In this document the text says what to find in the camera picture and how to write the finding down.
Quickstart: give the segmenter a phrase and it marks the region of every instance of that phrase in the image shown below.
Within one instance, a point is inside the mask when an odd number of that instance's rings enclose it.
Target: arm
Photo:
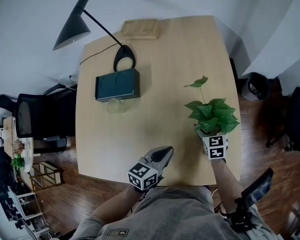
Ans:
[[[137,192],[131,185],[123,192],[112,197],[96,208],[91,217],[99,219],[104,224],[123,219],[135,205],[143,193]]]
[[[241,192],[244,190],[235,176],[222,159],[211,160],[218,192],[227,213],[236,210],[235,200],[241,198]]]

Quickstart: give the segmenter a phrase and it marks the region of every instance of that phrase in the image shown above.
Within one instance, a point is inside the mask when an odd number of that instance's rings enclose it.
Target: lamp base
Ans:
[[[136,66],[136,57],[134,55],[134,52],[131,50],[131,48],[129,46],[123,44],[122,46],[120,46],[120,48],[117,51],[115,58],[114,58],[114,62],[113,62],[114,72],[117,72],[117,65],[118,65],[119,61],[123,58],[130,58],[132,60],[131,68],[134,68]]]

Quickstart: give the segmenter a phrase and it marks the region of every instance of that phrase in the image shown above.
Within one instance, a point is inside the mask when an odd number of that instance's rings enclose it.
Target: apriltag cube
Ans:
[[[138,162],[128,171],[128,180],[136,188],[143,191],[158,183],[158,171]]]
[[[226,157],[227,135],[216,135],[202,138],[204,151],[210,160]]]

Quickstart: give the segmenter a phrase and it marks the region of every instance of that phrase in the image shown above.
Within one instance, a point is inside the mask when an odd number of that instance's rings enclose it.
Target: shirt logo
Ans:
[[[129,229],[127,228],[114,228],[111,229],[106,235],[110,237],[126,237],[128,232]]]

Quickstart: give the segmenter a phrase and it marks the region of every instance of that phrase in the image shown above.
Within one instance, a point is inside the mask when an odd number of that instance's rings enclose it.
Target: desk lamp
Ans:
[[[129,46],[120,43],[104,26],[100,24],[90,13],[85,10],[85,7],[88,3],[88,0],[78,0],[76,2],[72,12],[70,13],[69,18],[65,22],[58,39],[55,42],[53,47],[53,51],[58,50],[62,47],[65,47],[75,41],[84,38],[85,36],[89,35],[91,32],[81,18],[81,14],[85,13],[88,15],[95,23],[97,23],[110,37],[112,37],[119,45],[120,48],[117,51],[114,63],[113,63],[113,70],[117,72],[117,64],[123,58],[130,58],[132,60],[132,68],[136,65],[136,58],[133,51],[130,49]]]

